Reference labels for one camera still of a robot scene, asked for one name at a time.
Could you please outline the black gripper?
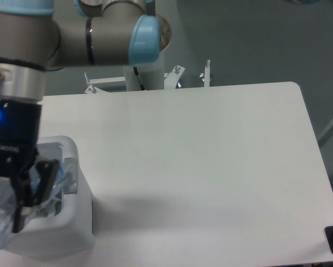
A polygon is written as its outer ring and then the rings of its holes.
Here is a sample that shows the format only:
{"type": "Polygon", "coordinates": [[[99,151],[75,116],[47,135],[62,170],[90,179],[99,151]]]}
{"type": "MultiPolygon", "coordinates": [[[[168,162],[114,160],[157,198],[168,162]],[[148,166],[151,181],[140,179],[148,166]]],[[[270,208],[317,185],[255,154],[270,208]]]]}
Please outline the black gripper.
{"type": "Polygon", "coordinates": [[[60,170],[58,160],[41,159],[34,163],[41,109],[37,103],[0,97],[0,177],[9,176],[6,163],[11,158],[11,186],[16,198],[13,233],[25,226],[24,208],[48,200],[60,170]],[[34,178],[28,172],[32,166],[36,170],[34,178]]]}

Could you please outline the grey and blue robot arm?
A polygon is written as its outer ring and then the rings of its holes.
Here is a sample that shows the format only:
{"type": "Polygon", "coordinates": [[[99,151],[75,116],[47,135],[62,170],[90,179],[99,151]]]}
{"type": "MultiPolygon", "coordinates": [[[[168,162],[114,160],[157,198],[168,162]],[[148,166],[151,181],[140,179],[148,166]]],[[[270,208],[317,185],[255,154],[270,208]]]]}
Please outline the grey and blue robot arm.
{"type": "Polygon", "coordinates": [[[13,203],[3,231],[25,226],[24,209],[46,201],[59,164],[39,159],[46,73],[77,66],[155,62],[161,30],[154,1],[76,1],[78,23],[54,20],[53,1],[0,1],[0,179],[13,203]]]}

